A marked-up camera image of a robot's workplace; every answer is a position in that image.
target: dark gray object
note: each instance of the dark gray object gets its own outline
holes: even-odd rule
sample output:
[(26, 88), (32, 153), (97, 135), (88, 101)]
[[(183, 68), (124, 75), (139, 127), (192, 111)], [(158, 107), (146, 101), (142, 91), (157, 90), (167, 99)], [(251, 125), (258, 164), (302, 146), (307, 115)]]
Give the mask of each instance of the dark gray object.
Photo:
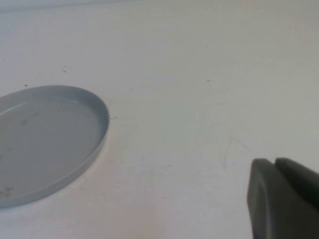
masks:
[(319, 175), (285, 158), (251, 166), (248, 208), (254, 239), (318, 239)]
[(98, 156), (109, 113), (93, 93), (44, 86), (0, 98), (0, 207), (47, 196)]

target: plate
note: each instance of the plate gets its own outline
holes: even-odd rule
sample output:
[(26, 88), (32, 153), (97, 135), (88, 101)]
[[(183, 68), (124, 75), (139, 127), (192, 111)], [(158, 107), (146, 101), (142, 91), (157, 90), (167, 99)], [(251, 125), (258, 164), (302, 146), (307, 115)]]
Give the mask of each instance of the plate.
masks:
[(96, 159), (109, 113), (95, 94), (43, 86), (0, 98), (0, 207), (29, 203), (79, 177)]

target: tabletop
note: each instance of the tabletop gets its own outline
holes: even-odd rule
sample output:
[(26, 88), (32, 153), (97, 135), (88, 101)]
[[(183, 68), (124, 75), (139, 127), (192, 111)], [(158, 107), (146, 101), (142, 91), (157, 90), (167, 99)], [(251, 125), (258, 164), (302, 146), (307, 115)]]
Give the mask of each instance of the tabletop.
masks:
[(319, 171), (318, 3), (128, 0), (2, 11), (0, 96), (90, 90), (111, 122), (62, 190), (0, 210), (4, 239), (247, 239), (254, 158)]

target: scratch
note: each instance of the scratch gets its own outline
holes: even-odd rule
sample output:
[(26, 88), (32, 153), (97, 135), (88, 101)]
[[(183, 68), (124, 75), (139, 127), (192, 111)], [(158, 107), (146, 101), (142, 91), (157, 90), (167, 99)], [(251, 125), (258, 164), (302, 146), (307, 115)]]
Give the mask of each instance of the scratch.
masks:
[(233, 138), (230, 138), (228, 146), (227, 146), (227, 149), (226, 149), (225, 154), (224, 154), (224, 160), (223, 160), (223, 168), (224, 168), (224, 170), (227, 167), (227, 154), (228, 154), (228, 151), (230, 149), (230, 146), (231, 146), (232, 142), (233, 142)]
[(238, 139), (234, 138), (234, 140), (236, 140), (241, 146), (243, 146), (245, 149), (247, 149), (248, 151), (250, 151), (250, 149), (244, 145), (242, 142), (240, 142)]

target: white surface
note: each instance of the white surface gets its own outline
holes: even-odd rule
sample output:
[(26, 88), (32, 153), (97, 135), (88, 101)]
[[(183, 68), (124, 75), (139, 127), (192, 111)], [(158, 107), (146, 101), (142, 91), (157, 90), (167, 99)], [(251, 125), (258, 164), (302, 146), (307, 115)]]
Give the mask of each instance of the white surface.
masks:
[(116, 117), (81, 178), (0, 210), (1, 238), (247, 239), (253, 158), (319, 171), (318, 6), (235, 2), (0, 15), (0, 95), (73, 85)]

